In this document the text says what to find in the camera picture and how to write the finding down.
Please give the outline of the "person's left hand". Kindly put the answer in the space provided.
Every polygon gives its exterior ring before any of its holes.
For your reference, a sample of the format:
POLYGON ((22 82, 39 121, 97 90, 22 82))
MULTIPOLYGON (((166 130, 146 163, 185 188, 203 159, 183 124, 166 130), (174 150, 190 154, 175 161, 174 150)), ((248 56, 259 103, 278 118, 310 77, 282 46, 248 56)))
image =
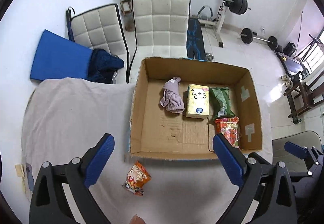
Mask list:
POLYGON ((145 221, 138 215, 134 215, 129 224, 146 224, 145 221))

